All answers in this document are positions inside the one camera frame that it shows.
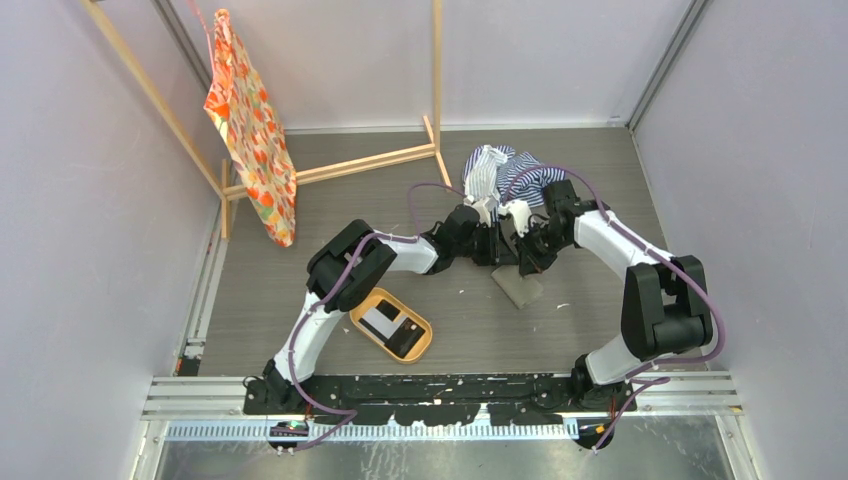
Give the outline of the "grey card holder wallet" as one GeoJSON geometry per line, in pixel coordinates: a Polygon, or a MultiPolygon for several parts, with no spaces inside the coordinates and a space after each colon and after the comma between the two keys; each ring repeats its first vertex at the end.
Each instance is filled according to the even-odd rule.
{"type": "Polygon", "coordinates": [[[517,309],[538,300],[544,291],[535,278],[521,276],[517,265],[500,266],[491,273],[491,278],[517,309]]]}

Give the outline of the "orange oval tray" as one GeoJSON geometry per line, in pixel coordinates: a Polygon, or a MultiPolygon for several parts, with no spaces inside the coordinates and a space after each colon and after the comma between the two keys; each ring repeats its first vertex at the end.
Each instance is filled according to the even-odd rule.
{"type": "Polygon", "coordinates": [[[349,312],[354,326],[392,359],[413,364],[429,350],[431,324],[383,288],[349,312]]]}

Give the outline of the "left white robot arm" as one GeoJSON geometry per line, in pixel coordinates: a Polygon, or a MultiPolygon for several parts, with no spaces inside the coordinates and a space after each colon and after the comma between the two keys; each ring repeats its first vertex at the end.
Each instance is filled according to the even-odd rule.
{"type": "Polygon", "coordinates": [[[284,414],[305,405],[303,383],[313,376],[331,330],[366,300],[385,274],[434,275],[457,258],[484,267],[518,263],[502,229],[481,221],[470,206],[455,207],[445,220],[415,236],[381,232],[362,219],[351,221],[307,264],[300,318],[263,370],[270,403],[284,414]]]}

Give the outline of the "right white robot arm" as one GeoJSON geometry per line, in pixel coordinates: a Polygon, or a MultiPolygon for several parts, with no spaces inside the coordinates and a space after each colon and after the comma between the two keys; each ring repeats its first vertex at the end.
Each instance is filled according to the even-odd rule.
{"type": "Polygon", "coordinates": [[[655,248],[619,222],[606,204],[581,199],[569,180],[544,187],[542,205],[542,216],[524,200],[510,200],[499,209],[515,227],[520,275],[544,272],[562,249],[575,247],[594,254],[623,283],[619,334],[580,356],[571,370],[570,392],[577,406],[596,410],[652,362],[712,342],[715,328],[700,260],[655,248]]]}

